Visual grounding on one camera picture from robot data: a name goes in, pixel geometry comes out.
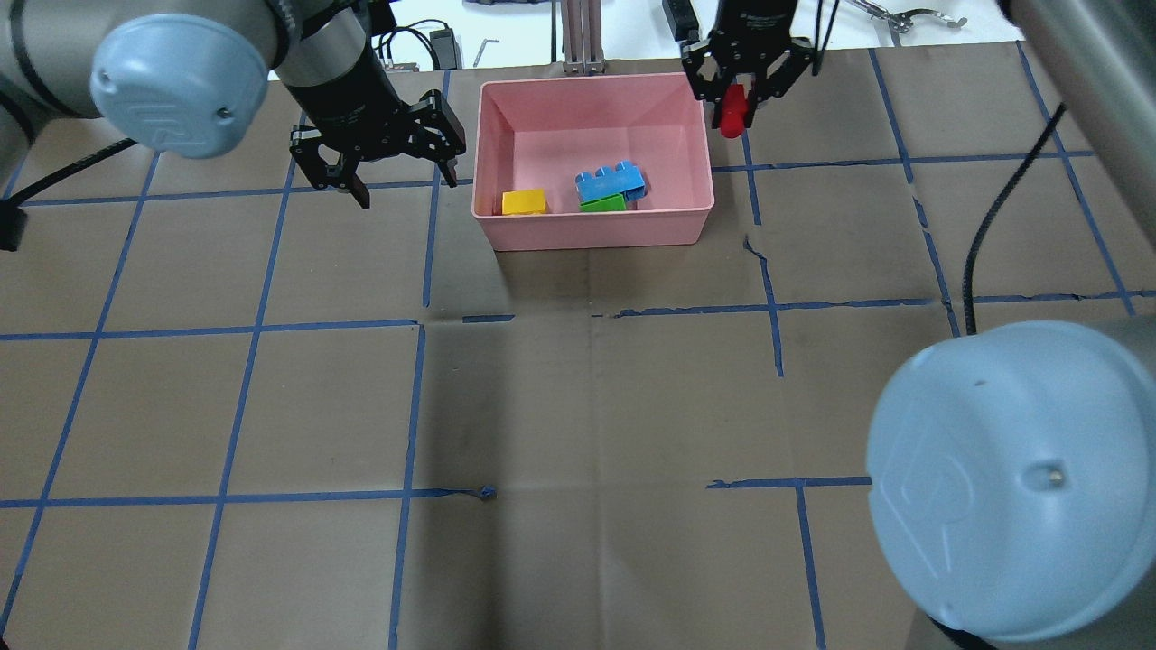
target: metal bracket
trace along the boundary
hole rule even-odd
[[[867,12],[868,14],[870,14],[870,17],[873,19],[879,19],[885,22],[888,30],[891,32],[891,43],[896,47],[903,46],[903,43],[901,42],[899,37],[904,34],[907,34],[909,31],[911,31],[913,27],[916,27],[916,22],[911,20],[914,16],[932,16],[933,19],[941,21],[943,24],[946,24],[951,29],[959,29],[963,25],[968,24],[968,19],[961,17],[956,20],[942,12],[936,12],[934,9],[911,9],[910,12],[901,12],[897,14],[892,14],[882,6],[872,2],[870,0],[847,0],[847,3],[850,3],[852,7],[858,7],[864,12]]]
[[[606,72],[602,56],[602,0],[562,0],[562,49],[566,74]]]

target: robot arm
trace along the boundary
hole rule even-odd
[[[373,58],[370,35],[395,27],[388,0],[0,0],[0,180],[60,117],[104,116],[154,149],[222,155],[275,68],[313,123],[290,146],[314,187],[369,207],[357,165],[401,154],[457,183],[466,146],[452,109],[438,90],[402,102]]]
[[[394,27],[391,12],[373,31]],[[465,131],[442,93],[430,90],[414,105],[402,102],[353,9],[335,14],[313,34],[305,31],[277,75],[314,125],[295,128],[290,145],[309,182],[319,190],[348,191],[368,208],[369,191],[357,178],[357,165],[406,154],[436,162],[455,186],[453,165],[466,153]],[[325,162],[321,145],[340,154],[336,164]]]

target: black wire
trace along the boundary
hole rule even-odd
[[[5,199],[2,202],[5,206],[8,207],[20,206],[28,199],[31,199],[32,197],[39,194],[40,192],[47,190],[49,187],[52,187],[53,185],[60,183],[65,178],[80,173],[102,161],[111,158],[112,156],[119,154],[120,152],[124,152],[125,149],[132,147],[135,143],[136,143],[135,140],[126,138],[119,142],[109,145],[108,147],[101,149],[99,152],[96,152],[95,154],[86,156],[69,165],[62,167],[57,171],[53,171],[52,173],[45,176],[44,178],[37,180],[36,183],[32,183],[28,187],[24,187],[20,192],[16,192],[12,197]]]
[[[992,227],[992,222],[995,221],[995,215],[999,214],[1000,208],[1003,207],[1008,197],[1011,195],[1011,191],[1020,184],[1023,175],[1028,173],[1031,163],[1036,162],[1036,158],[1039,157],[1039,153],[1044,150],[1044,146],[1047,145],[1052,134],[1055,133],[1055,127],[1060,124],[1060,118],[1064,117],[1067,110],[1068,106],[1066,104],[1060,104],[1055,109],[1052,119],[1047,121],[1047,127],[1039,134],[1036,146],[1031,148],[1028,156],[1020,163],[1020,169],[1015,170],[1011,179],[1003,186],[1000,194],[995,197],[995,202],[987,210],[987,215],[984,216],[984,221],[979,224],[979,230],[976,232],[976,238],[971,242],[971,250],[968,251],[968,261],[963,265],[963,323],[969,337],[976,333],[976,297],[972,285],[976,275],[976,258],[979,257],[979,246],[984,244],[984,237],[987,236],[987,230]]]
[[[812,74],[818,74],[818,69],[817,69],[817,67],[818,67],[818,58],[817,58],[818,57],[818,37],[820,37],[820,30],[822,28],[823,28],[823,0],[818,0],[818,7],[815,8],[815,44],[813,45],[815,47],[816,59],[815,59],[815,69],[813,69]]]
[[[550,62],[558,61],[558,0],[550,0]]]
[[[812,76],[818,76],[818,71],[823,67],[823,59],[827,58],[827,44],[831,42],[831,28],[835,27],[835,15],[839,13],[839,2],[840,0],[835,0],[835,5],[831,7],[831,19],[827,21],[827,36],[823,37],[823,46],[815,56],[815,65],[812,67],[810,73]]]
[[[927,616],[927,619],[935,623],[935,627],[939,628],[939,630],[942,631],[943,635],[947,636],[959,650],[998,650],[998,648],[971,634],[970,631],[949,628],[931,616]]]
[[[387,37],[385,37],[385,39],[381,42],[381,44],[378,45],[379,49],[380,49],[381,45],[385,45],[385,56],[390,60],[393,60],[393,37],[397,36],[397,35],[399,35],[399,34],[401,34],[401,32],[413,34],[417,38],[417,40],[421,42],[422,46],[425,47],[425,51],[429,52],[430,60],[433,61],[433,69],[442,69],[442,61],[438,60],[437,52],[433,51],[433,44],[430,43],[430,39],[424,34],[417,31],[416,29],[414,29],[410,25],[403,25],[403,27],[399,27],[399,28],[394,29],[393,31],[390,32],[390,35]]]
[[[424,20],[420,20],[420,21],[417,21],[415,23],[409,23],[406,27],[417,27],[420,24],[425,24],[425,23],[438,23],[438,24],[442,25],[443,29],[450,29],[450,23],[447,23],[445,21],[442,21],[442,20],[438,20],[438,19],[424,19]]]

